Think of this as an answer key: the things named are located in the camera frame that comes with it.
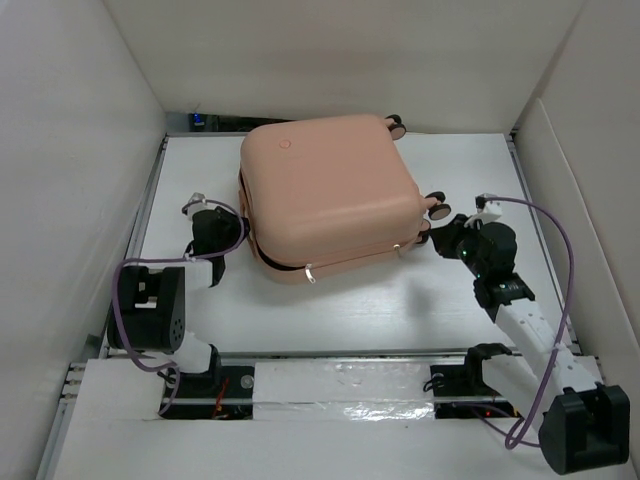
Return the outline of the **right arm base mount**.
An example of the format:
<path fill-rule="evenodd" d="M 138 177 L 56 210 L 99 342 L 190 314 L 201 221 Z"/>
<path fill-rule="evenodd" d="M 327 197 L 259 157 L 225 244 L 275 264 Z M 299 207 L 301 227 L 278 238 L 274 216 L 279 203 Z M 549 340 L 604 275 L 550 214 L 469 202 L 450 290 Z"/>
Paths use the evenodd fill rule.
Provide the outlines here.
<path fill-rule="evenodd" d="M 481 343 L 467 350 L 462 364 L 431 366 L 423 392 L 434 396 L 435 418 L 518 418 L 517 410 L 482 380 L 482 362 L 500 355 L 513 353 L 500 343 Z"/>

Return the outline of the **pink hard-shell suitcase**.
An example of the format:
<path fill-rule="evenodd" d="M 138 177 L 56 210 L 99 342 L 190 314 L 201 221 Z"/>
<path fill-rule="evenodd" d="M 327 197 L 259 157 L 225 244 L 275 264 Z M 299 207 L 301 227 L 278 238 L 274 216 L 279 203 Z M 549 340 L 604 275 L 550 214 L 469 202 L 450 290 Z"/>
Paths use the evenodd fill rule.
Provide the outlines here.
<path fill-rule="evenodd" d="M 315 283 L 402 256 L 451 208 L 421 192 L 396 146 L 402 118 L 357 114 L 263 125 L 240 147 L 239 200 L 255 260 Z"/>

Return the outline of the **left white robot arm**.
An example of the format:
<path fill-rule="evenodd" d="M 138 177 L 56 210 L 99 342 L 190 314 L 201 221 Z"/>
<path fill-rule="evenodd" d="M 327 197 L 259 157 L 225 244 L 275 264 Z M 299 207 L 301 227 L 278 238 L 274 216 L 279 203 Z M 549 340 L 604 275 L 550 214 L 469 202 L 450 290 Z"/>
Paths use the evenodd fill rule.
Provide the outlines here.
<path fill-rule="evenodd" d="M 216 348 L 187 329 L 186 265 L 203 261 L 212 268 L 210 285 L 225 272 L 225 256 L 245 240 L 249 222 L 220 202 L 183 213 L 192 225 L 192 240 L 179 258 L 123 260 L 113 274 L 107 327 L 110 347 L 124 350 L 138 368 L 160 373 L 173 370 L 188 375 L 188 384 L 201 396 L 222 387 Z"/>

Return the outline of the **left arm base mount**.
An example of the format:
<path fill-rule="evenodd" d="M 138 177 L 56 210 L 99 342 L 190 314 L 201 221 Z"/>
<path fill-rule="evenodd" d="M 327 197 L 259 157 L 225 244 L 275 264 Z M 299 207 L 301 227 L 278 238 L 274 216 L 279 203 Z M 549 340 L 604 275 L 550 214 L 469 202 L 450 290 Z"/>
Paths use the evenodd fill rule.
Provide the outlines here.
<path fill-rule="evenodd" d="M 203 373 L 182 373 L 175 398 L 166 385 L 160 416 L 168 420 L 250 420 L 255 366 L 225 364 L 217 351 Z"/>

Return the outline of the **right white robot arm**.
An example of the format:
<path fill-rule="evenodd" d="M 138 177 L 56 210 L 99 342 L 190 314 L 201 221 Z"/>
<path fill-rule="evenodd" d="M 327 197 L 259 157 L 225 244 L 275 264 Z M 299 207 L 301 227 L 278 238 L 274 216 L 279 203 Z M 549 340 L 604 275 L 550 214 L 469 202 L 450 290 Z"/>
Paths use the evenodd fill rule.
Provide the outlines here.
<path fill-rule="evenodd" d="M 465 387 L 474 393 L 490 388 L 518 410 L 559 475 L 626 463 L 630 400 L 620 386 L 607 386 L 587 370 L 544 318 L 515 271 L 515 232 L 459 214 L 429 236 L 441 257 L 461 261 L 473 274 L 478 304 L 515 346 L 470 348 L 461 371 Z"/>

